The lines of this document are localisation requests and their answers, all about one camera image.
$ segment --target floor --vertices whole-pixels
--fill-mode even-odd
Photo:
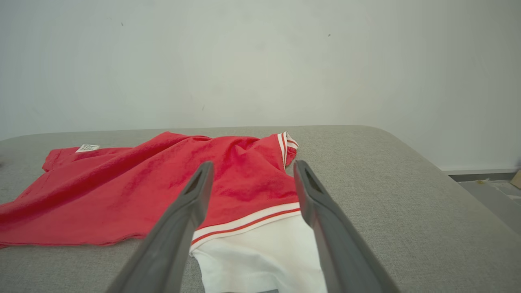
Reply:
[[[521,189],[508,180],[478,180],[459,184],[521,235]]]

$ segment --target baseboard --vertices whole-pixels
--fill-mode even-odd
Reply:
[[[472,174],[501,174],[501,173],[516,173],[518,168],[508,168],[508,169],[454,169],[454,170],[444,170],[447,175],[472,175]]]

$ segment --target red shirt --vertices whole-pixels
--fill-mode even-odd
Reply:
[[[294,180],[284,171],[297,146],[287,132],[262,139],[164,132],[135,148],[52,150],[46,173],[0,205],[0,247],[144,238],[199,165],[212,161],[208,213],[193,250],[298,211]]]

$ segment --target fabric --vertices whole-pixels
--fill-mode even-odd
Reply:
[[[298,211],[293,179],[284,172],[296,148],[286,132],[263,139],[165,132],[135,148],[52,150],[46,173],[0,206],[0,244],[110,245],[144,238],[199,165],[212,161],[212,194],[194,249]]]
[[[313,230],[297,215],[221,237],[193,252],[206,293],[326,293]]]
[[[519,237],[471,194],[381,129],[367,126],[167,129],[184,135],[255,136],[288,131],[327,191],[402,291],[516,291]],[[52,149],[84,143],[135,147],[167,130],[48,133],[0,141],[0,202],[43,173]],[[291,166],[286,168],[292,174]],[[0,250],[5,292],[103,292],[139,240],[114,246]],[[188,257],[182,292],[204,292]]]

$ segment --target white fabric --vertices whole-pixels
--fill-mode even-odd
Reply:
[[[327,292],[313,230],[300,213],[193,252],[207,293]]]

